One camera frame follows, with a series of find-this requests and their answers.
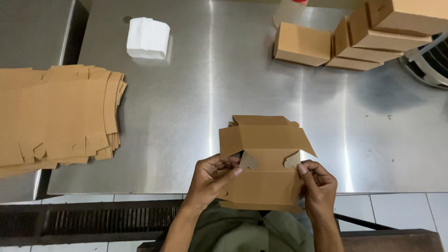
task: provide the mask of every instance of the stainless steel table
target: stainless steel table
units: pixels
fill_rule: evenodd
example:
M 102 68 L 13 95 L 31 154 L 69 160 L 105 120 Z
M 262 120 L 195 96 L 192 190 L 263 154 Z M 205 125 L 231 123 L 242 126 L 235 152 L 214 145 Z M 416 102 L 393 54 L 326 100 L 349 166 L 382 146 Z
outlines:
M 0 13 L 0 68 L 76 64 L 88 18 L 77 0 L 2 0 Z M 35 200 L 49 176 L 38 170 L 0 179 L 0 202 Z
M 218 129 L 233 114 L 299 122 L 339 193 L 447 192 L 447 93 L 417 83 L 396 60 L 367 72 L 273 60 L 275 9 L 95 0 L 79 62 L 125 73 L 122 145 L 111 160 L 55 170 L 48 193 L 185 193 L 196 161 L 220 151 Z M 333 29 L 343 14 L 308 9 L 301 23 Z M 171 27 L 167 60 L 127 55 L 129 17 Z

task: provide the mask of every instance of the white tissue paper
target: white tissue paper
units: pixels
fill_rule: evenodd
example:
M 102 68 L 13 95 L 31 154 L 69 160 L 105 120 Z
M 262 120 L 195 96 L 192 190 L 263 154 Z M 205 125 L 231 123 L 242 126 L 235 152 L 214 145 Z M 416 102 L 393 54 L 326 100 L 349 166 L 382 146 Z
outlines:
M 129 56 L 146 59 L 165 59 L 169 26 L 152 18 L 133 18 L 129 22 L 126 51 Z

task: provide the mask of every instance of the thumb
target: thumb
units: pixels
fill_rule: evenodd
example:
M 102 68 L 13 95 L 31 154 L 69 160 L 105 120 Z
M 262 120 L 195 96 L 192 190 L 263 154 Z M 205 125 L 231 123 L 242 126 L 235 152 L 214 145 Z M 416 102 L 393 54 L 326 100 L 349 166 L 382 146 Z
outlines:
M 213 183 L 221 190 L 225 185 L 236 179 L 242 171 L 243 169 L 241 169 L 241 167 L 235 168 L 221 175 L 221 177 L 217 178 Z
M 316 181 L 314 181 L 313 173 L 310 172 L 302 164 L 297 165 L 297 170 L 300 174 L 300 178 L 303 180 L 304 184 L 308 188 L 308 191 L 317 192 L 317 190 L 319 190 L 319 187 L 317 186 Z

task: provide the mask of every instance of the fingernail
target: fingernail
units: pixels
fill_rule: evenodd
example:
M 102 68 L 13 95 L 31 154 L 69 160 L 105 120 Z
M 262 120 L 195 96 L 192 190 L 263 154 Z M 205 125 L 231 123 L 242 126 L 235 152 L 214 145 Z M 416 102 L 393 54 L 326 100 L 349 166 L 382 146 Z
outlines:
M 299 173 L 302 175 L 308 172 L 308 169 L 305 168 L 302 164 L 298 164 L 297 168 L 299 169 Z
M 242 171 L 243 169 L 241 169 L 241 167 L 238 167 L 233 171 L 233 173 L 235 174 L 235 177 L 238 177 L 238 175 L 240 175 Z

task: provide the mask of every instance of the white tile floor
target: white tile floor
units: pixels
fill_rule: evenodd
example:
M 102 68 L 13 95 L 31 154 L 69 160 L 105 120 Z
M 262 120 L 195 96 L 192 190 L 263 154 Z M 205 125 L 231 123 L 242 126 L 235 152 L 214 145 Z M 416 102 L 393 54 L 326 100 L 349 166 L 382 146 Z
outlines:
M 159 195 L 68 195 L 33 202 L 8 204 L 64 204 L 82 202 L 110 202 L 132 200 L 183 199 L 182 194 Z M 448 193 L 402 193 L 375 195 L 338 195 L 334 212 L 376 222 L 385 226 L 406 229 L 423 228 L 440 234 L 448 251 Z M 341 231 L 368 230 L 347 222 L 340 222 Z M 78 243 L 47 246 L 0 247 L 0 252 L 135 252 L 145 241 Z

